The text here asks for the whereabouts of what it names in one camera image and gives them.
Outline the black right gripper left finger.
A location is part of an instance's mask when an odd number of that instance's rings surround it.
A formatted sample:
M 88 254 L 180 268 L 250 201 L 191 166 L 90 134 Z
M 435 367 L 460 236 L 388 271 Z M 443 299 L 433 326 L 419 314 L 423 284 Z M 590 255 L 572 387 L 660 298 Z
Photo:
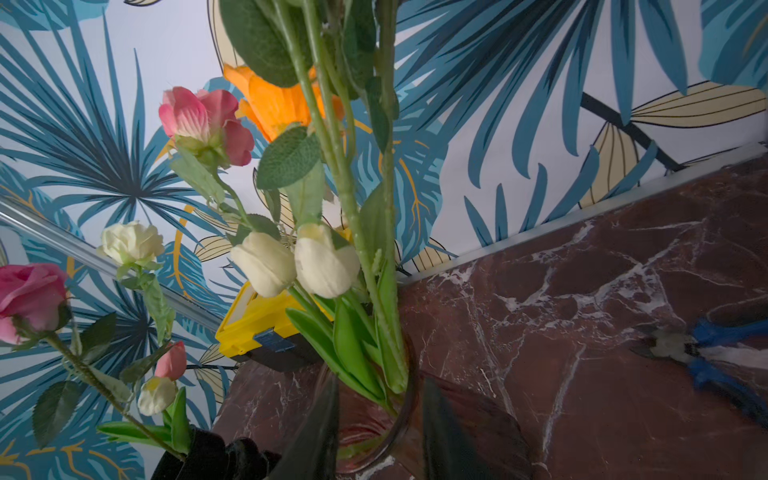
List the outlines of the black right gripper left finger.
M 295 440 L 267 479 L 335 479 L 339 419 L 339 381 L 332 376 L 324 384 Z

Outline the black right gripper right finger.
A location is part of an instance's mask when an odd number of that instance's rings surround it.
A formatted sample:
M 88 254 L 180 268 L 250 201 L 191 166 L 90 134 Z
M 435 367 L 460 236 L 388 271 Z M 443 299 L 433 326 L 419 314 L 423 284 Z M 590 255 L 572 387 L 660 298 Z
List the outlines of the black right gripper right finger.
M 493 479 L 448 401 L 431 379 L 424 383 L 422 431 L 427 479 Z

